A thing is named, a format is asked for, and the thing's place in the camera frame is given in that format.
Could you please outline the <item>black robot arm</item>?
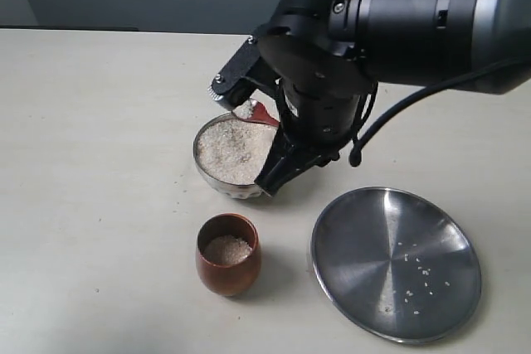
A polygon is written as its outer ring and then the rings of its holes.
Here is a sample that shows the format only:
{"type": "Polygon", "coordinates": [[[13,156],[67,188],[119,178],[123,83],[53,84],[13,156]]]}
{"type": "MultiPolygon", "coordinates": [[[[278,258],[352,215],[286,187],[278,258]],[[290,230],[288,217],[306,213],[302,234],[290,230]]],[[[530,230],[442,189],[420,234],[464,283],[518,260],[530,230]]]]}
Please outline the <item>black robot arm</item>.
{"type": "Polygon", "coordinates": [[[212,80],[234,110],[261,91],[280,127],[256,185],[274,195],[444,90],[503,95],[530,78],[530,0],[280,0],[212,80]]]}

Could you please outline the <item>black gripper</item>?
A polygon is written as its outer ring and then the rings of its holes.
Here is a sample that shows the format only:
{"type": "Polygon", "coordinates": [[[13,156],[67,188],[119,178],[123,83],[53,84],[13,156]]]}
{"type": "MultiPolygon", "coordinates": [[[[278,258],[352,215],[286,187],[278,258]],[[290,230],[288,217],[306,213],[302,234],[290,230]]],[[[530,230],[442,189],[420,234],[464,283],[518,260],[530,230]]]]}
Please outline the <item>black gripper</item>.
{"type": "Polygon", "coordinates": [[[365,25],[351,17],[276,15],[212,79],[207,92],[227,111],[256,89],[275,101],[280,128],[255,179],[267,196],[312,167],[337,160],[360,130],[373,93],[373,78],[363,66],[364,32],[365,25]]]}

